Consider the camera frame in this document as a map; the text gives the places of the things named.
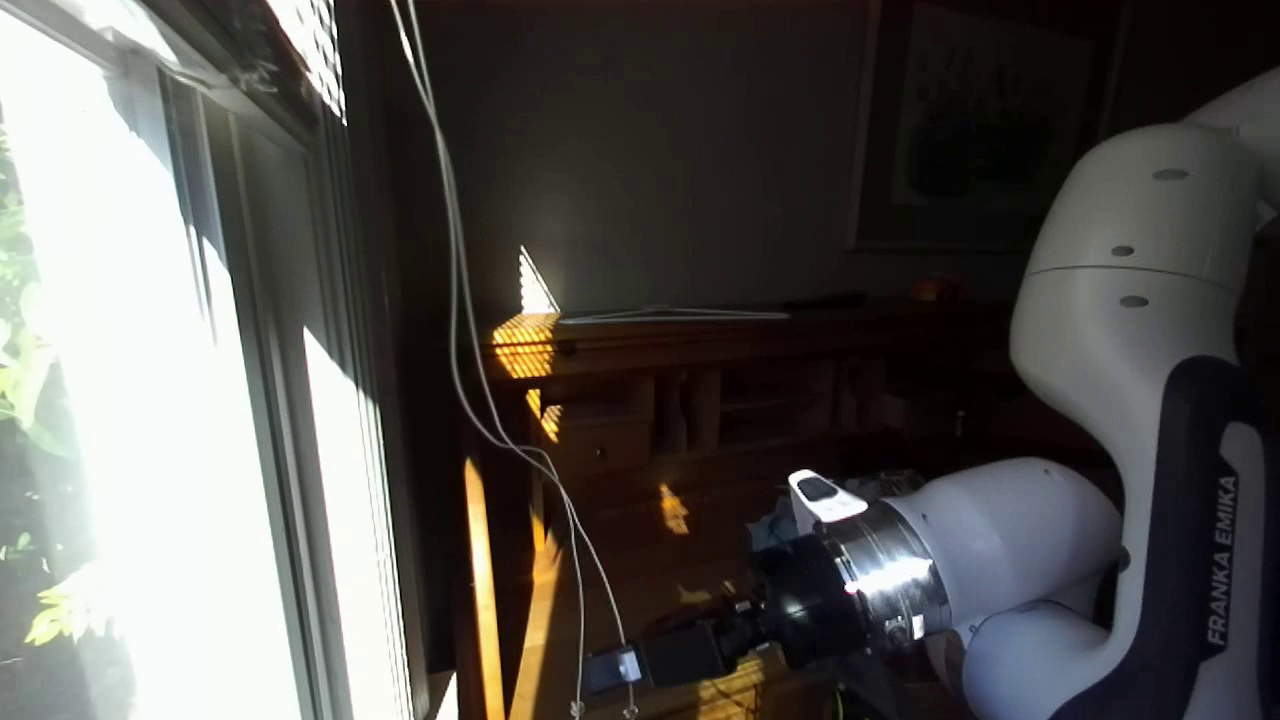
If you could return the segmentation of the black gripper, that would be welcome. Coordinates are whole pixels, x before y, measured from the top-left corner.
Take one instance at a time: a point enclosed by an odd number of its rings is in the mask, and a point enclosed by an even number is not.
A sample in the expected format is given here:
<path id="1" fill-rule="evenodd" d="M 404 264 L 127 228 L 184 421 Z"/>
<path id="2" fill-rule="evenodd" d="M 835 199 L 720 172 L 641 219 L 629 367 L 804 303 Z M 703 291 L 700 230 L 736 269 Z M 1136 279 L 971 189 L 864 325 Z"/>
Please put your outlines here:
<path id="1" fill-rule="evenodd" d="M 752 590 L 723 594 L 641 632 L 631 648 L 586 655 L 583 693 L 609 697 L 641 678 L 671 687 L 729 676 L 770 643 L 787 667 L 806 667 L 855 643 L 855 598 L 818 535 L 785 540 L 752 555 Z"/>

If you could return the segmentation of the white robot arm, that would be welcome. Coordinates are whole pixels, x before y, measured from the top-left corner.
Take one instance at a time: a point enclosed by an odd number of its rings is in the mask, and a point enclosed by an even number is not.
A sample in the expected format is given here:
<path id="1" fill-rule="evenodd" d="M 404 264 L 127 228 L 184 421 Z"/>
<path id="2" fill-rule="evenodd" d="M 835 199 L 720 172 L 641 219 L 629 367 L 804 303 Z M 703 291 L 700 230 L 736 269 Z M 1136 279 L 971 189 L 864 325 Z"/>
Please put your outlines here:
<path id="1" fill-rule="evenodd" d="M 1105 463 L 1010 457 L 891 494 L 800 469 L 752 586 L 601 648 L 583 682 L 951 636 L 976 720 L 1280 720 L 1275 421 L 1235 339 L 1275 191 L 1275 67 L 1098 138 L 1040 222 L 1006 358 Z"/>

